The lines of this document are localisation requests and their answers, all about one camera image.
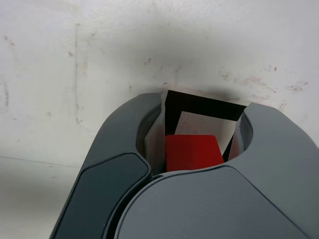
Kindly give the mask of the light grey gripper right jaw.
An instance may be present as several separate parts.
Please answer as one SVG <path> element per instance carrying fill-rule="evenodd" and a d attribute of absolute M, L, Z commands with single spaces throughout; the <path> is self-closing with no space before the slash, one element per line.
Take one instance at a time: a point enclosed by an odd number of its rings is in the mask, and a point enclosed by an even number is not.
<path fill-rule="evenodd" d="M 227 162 L 166 173 L 133 197 L 117 239 L 316 239 L 319 150 L 279 110 L 250 104 Z"/>

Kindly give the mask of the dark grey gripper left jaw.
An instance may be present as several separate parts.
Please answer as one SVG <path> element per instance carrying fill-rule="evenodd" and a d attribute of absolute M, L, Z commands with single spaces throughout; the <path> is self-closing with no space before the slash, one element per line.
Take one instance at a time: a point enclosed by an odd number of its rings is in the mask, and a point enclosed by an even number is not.
<path fill-rule="evenodd" d="M 55 224 L 53 239 L 114 237 L 125 207 L 152 180 L 144 139 L 160 112 L 160 94 L 146 93 L 107 117 Z"/>

